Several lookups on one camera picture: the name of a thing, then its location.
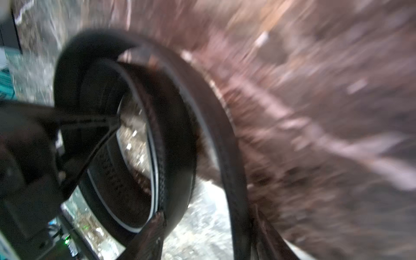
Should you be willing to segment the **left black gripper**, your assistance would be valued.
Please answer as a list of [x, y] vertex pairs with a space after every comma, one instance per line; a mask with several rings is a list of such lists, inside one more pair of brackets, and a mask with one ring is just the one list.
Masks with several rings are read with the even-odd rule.
[[[65, 115], [1, 101], [1, 254], [40, 260], [55, 246], [48, 223], [96, 154], [120, 128], [118, 115]], [[58, 131], [64, 148], [56, 148]], [[59, 171], [66, 173], [59, 180]]]

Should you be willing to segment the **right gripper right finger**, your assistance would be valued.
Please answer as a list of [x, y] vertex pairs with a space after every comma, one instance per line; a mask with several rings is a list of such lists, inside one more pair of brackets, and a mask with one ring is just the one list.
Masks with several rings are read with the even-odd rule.
[[257, 204], [251, 206], [251, 220], [252, 260], [299, 260]]

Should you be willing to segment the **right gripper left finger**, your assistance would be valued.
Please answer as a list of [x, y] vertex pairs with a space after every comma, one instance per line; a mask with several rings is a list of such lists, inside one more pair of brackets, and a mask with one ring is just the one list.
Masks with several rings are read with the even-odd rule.
[[156, 212], [142, 231], [129, 243], [118, 260], [160, 260], [165, 226], [164, 213]]

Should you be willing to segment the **black belt long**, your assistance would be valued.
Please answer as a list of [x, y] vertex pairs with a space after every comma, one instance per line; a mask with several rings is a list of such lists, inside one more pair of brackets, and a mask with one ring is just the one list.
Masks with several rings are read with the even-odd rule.
[[120, 117], [128, 96], [144, 111], [151, 194], [131, 176], [115, 133], [76, 186], [99, 222], [125, 248], [158, 211], [165, 217], [164, 239], [173, 231], [195, 184], [196, 118], [219, 157], [234, 259], [248, 260], [252, 235], [241, 153], [225, 110], [202, 76], [177, 53], [140, 34], [90, 29], [66, 44], [56, 64], [56, 108]]

